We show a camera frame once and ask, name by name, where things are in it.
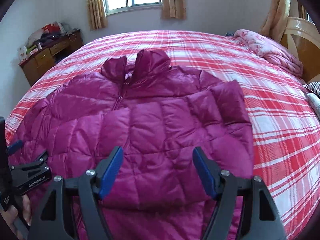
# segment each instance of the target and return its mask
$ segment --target bed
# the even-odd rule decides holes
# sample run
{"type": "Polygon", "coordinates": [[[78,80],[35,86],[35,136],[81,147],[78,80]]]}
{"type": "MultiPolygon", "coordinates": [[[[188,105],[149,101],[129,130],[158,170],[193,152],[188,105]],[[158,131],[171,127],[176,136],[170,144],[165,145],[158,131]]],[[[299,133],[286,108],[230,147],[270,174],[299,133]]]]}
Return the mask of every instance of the bed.
{"type": "Polygon", "coordinates": [[[254,171],[268,186],[288,239],[305,227],[320,197],[320,122],[309,106],[303,80],[258,57],[233,37],[187,31],[148,31],[104,37],[49,70],[6,120],[10,143],[28,109],[61,84],[84,72],[98,72],[111,57],[133,62],[141,49],[162,49],[171,65],[204,69],[237,80],[253,127],[254,171]]]}

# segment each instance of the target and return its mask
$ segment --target folded pink quilt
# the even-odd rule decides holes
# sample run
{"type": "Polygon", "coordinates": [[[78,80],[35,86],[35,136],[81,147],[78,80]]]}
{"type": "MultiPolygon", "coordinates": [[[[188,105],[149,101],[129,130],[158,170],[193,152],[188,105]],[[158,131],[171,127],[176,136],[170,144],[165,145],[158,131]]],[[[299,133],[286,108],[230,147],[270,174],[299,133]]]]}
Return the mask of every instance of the folded pink quilt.
{"type": "Polygon", "coordinates": [[[248,30],[238,30],[234,37],[247,45],[259,57],[278,65],[296,77],[302,76],[303,64],[276,41],[248,30]]]}

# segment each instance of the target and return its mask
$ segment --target purple puffer jacket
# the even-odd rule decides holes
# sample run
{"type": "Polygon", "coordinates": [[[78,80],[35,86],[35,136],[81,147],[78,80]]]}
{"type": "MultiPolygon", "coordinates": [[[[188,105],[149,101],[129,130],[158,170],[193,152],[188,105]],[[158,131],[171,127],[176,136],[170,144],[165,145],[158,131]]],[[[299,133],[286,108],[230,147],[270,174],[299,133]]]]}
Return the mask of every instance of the purple puffer jacket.
{"type": "MultiPolygon", "coordinates": [[[[47,149],[53,175],[71,178],[121,146],[124,163],[100,203],[114,239],[200,239],[215,203],[205,194],[192,151],[201,146],[221,168],[250,178],[252,126],[236,81],[169,64],[164,52],[142,50],[134,65],[126,57],[110,59],[101,73],[76,76],[27,113],[15,135],[24,147],[11,164],[47,149]]],[[[33,209],[46,187],[30,192],[33,209]]],[[[236,206],[229,239],[241,199],[236,206]]],[[[80,238],[87,239],[77,203],[75,213],[80,238]]]]}

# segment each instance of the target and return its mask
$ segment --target wooden headboard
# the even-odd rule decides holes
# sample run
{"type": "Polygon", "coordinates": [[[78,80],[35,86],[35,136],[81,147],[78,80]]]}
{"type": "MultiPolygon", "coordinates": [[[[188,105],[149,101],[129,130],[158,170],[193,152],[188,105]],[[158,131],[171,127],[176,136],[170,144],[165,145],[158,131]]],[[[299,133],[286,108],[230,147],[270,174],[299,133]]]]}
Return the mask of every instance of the wooden headboard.
{"type": "Polygon", "coordinates": [[[313,23],[288,17],[280,43],[303,63],[305,82],[320,81],[320,34],[313,23]]]}

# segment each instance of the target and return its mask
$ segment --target metal screw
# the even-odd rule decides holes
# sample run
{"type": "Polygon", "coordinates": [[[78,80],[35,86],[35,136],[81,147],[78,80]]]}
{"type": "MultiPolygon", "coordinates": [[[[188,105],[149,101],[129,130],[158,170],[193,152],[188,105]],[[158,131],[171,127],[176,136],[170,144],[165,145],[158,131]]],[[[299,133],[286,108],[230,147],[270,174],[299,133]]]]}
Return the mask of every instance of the metal screw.
{"type": "Polygon", "coordinates": [[[93,176],[96,172],[94,170],[87,170],[85,172],[85,174],[87,174],[88,176],[93,176]]]}
{"type": "Polygon", "coordinates": [[[222,170],[222,171],[220,172],[220,174],[221,174],[222,176],[229,176],[229,175],[230,175],[230,171],[222,170]]]}
{"type": "Polygon", "coordinates": [[[256,181],[256,182],[261,182],[262,181],[260,176],[254,176],[253,180],[256,181]]]}
{"type": "Polygon", "coordinates": [[[62,177],[61,176],[55,176],[54,178],[53,178],[53,180],[55,181],[55,182],[59,182],[60,180],[62,180],[62,177]]]}

